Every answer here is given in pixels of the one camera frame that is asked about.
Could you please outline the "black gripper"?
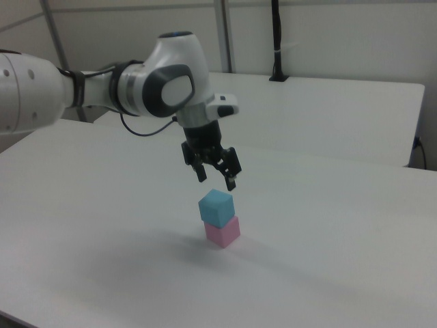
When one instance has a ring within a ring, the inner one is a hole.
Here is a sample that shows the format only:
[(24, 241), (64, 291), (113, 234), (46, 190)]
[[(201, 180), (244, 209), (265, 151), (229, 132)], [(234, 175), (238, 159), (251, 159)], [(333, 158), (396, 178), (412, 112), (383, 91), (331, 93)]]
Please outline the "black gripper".
[(182, 143), (182, 154), (186, 165), (192, 167), (199, 182), (207, 176), (199, 154), (212, 152), (213, 166), (225, 179), (228, 191), (236, 188), (236, 176), (242, 171), (234, 147), (224, 149), (221, 145), (221, 130), (218, 122), (195, 128), (183, 128), (186, 141)]

